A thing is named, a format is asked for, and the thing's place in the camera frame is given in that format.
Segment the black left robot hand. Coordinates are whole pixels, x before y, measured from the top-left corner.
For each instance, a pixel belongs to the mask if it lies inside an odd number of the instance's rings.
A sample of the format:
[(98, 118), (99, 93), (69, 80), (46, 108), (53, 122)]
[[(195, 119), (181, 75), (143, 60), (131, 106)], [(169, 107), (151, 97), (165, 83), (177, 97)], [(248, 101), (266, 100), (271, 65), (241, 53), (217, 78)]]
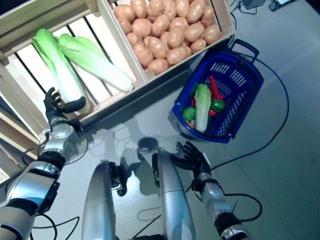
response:
[(64, 117), (64, 114), (77, 112), (86, 106), (86, 98), (84, 96), (77, 100), (63, 103), (61, 94), (51, 87), (46, 93), (43, 100), (45, 106), (45, 115), (50, 123), (54, 118)]

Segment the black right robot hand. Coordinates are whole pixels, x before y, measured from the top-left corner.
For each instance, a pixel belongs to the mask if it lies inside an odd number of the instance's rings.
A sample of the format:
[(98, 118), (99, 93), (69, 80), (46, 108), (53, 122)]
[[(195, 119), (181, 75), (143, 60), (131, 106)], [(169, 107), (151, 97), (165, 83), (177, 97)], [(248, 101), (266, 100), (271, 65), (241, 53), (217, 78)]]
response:
[(195, 178), (198, 178), (200, 174), (210, 174), (210, 165), (206, 160), (204, 154), (193, 145), (190, 141), (186, 141), (185, 144), (177, 142), (176, 155), (171, 155), (171, 161), (179, 168), (192, 171)]

